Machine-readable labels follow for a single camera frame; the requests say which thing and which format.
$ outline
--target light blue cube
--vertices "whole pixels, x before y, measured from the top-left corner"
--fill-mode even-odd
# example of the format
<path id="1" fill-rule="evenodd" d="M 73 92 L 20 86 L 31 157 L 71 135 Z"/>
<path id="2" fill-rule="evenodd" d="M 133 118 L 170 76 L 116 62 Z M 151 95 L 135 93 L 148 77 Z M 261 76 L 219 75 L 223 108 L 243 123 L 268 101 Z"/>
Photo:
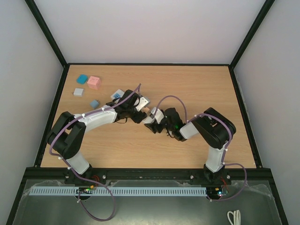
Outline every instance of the light blue cube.
<path id="1" fill-rule="evenodd" d="M 93 100 L 90 103 L 90 106 L 92 106 L 93 109 L 97 109 L 99 105 L 100 105 L 100 103 L 97 100 Z"/>
<path id="2" fill-rule="evenodd" d="M 121 97 L 121 95 L 119 94 L 119 93 L 116 93 L 114 96 L 113 96 L 113 98 L 120 98 Z"/>

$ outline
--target white cable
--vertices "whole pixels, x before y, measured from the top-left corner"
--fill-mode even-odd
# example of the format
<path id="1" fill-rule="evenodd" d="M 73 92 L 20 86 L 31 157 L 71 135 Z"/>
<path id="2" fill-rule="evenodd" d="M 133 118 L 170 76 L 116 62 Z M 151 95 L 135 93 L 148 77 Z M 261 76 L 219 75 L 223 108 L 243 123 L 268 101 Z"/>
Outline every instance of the white cable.
<path id="1" fill-rule="evenodd" d="M 233 215 L 233 223 L 230 219 L 230 214 Z M 227 213 L 227 218 L 228 218 L 228 221 L 231 225 L 240 225 L 240 211 L 239 210 L 236 210 L 236 211 L 233 211 L 233 212 L 229 211 Z"/>

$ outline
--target blue cube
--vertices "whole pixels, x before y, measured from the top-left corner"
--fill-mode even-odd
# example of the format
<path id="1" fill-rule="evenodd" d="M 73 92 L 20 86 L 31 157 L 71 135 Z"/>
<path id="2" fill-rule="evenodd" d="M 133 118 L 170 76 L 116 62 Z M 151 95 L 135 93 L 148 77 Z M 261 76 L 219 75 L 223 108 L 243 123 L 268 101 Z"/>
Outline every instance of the blue cube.
<path id="1" fill-rule="evenodd" d="M 114 98 L 120 98 L 121 97 L 121 95 L 120 94 L 118 94 L 118 93 L 116 93 L 114 96 L 113 96 Z"/>
<path id="2" fill-rule="evenodd" d="M 97 109 L 97 107 L 100 105 L 100 103 L 97 100 L 93 100 L 90 103 L 90 106 L 92 106 L 93 109 Z"/>
<path id="3" fill-rule="evenodd" d="M 88 76 L 81 74 L 78 78 L 77 78 L 77 83 L 79 84 L 84 84 L 86 81 L 88 80 Z"/>

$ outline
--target white cube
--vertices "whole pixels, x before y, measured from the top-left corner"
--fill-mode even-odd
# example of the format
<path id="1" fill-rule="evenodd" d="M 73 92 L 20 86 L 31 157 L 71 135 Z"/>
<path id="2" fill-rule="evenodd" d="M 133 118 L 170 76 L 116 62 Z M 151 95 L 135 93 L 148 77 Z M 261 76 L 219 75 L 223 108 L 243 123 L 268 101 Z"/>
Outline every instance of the white cube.
<path id="1" fill-rule="evenodd" d="M 83 88 L 75 88 L 75 91 L 74 91 L 73 95 L 77 96 L 77 97 L 82 97 L 83 96 L 83 92 L 84 92 Z"/>

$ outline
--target pink cube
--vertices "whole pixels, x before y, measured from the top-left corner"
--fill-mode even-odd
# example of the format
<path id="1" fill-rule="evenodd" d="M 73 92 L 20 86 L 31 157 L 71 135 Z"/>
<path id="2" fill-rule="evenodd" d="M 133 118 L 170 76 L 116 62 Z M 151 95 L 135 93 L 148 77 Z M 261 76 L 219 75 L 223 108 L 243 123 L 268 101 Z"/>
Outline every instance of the pink cube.
<path id="1" fill-rule="evenodd" d="M 88 80 L 89 88 L 98 90 L 98 88 L 100 87 L 100 84 L 101 84 L 101 81 L 100 81 L 99 77 L 90 76 L 90 78 Z"/>

